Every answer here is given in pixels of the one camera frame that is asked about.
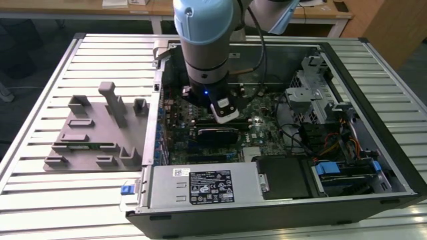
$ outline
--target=warning label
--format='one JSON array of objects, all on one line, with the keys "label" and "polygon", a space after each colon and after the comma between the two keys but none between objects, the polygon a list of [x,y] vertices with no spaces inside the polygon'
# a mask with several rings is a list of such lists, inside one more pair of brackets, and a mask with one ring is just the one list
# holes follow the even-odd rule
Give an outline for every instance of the warning label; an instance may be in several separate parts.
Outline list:
[{"label": "warning label", "polygon": [[223,204],[235,202],[229,170],[189,172],[189,203]]}]

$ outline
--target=red wire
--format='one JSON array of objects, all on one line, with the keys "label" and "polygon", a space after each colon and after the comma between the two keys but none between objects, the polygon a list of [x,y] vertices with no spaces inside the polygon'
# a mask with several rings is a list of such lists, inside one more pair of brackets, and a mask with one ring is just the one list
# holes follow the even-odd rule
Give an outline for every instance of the red wire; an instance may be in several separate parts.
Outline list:
[{"label": "red wire", "polygon": [[327,136],[325,136],[325,138],[324,138],[324,148],[327,148],[327,145],[328,145],[328,138],[331,137],[331,136],[333,136],[333,135],[337,135],[339,133],[337,132],[333,132],[333,133],[329,133]]}]

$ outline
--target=metal worktable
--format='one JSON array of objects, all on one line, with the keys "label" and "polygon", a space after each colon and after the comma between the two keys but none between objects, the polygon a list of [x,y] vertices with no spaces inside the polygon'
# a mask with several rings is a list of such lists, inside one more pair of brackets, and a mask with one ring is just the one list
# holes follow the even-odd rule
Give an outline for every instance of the metal worktable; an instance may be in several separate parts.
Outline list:
[{"label": "metal worktable", "polygon": [[[97,87],[113,81],[128,103],[151,101],[155,40],[173,35],[87,34],[73,39],[0,164],[0,235],[8,239],[144,239],[120,212],[120,186],[139,172],[59,173],[43,170],[51,143],[69,114],[73,94],[104,101]],[[289,41],[267,37],[268,41]],[[343,38],[292,38],[329,42],[396,141],[427,178],[427,108],[368,43]],[[345,99],[344,91],[337,91]],[[427,202],[388,210],[359,223],[269,230],[192,239],[424,239]],[[128,206],[136,201],[127,201]]]}]

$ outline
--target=blue connector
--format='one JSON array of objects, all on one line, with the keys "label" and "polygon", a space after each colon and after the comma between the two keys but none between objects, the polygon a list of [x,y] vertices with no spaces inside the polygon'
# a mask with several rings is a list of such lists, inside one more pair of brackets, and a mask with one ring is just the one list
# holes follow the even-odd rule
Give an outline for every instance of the blue connector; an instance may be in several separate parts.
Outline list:
[{"label": "blue connector", "polygon": [[381,170],[381,165],[380,165],[379,161],[372,161],[372,165],[373,165],[375,171],[379,172]]},{"label": "blue connector", "polygon": [[336,162],[332,161],[320,162],[315,166],[315,171],[317,172],[317,175],[340,173],[339,165],[336,164]]},{"label": "blue connector", "polygon": [[133,195],[135,194],[135,185],[124,185],[120,188],[120,195]]},{"label": "blue connector", "polygon": [[155,159],[159,159],[160,156],[161,156],[160,152],[159,152],[159,151],[155,151],[155,152],[153,152],[153,158],[155,158]]}]

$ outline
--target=white label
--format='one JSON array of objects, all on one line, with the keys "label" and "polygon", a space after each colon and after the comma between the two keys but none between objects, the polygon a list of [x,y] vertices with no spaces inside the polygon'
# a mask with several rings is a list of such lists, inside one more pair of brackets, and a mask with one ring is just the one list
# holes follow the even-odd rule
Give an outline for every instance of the white label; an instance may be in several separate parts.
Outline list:
[{"label": "white label", "polygon": [[129,11],[131,14],[148,14],[148,11]]},{"label": "white label", "polygon": [[227,97],[223,98],[223,99],[220,99],[220,100],[217,101],[217,106],[219,106],[220,108],[227,107],[228,104],[229,104],[229,101],[228,101],[228,98],[227,98]]},{"label": "white label", "polygon": [[221,195],[223,198],[232,198],[233,197],[233,194],[232,193],[224,193]]},{"label": "white label", "polygon": [[189,168],[173,168],[172,176],[173,177],[188,177],[189,176]]}]

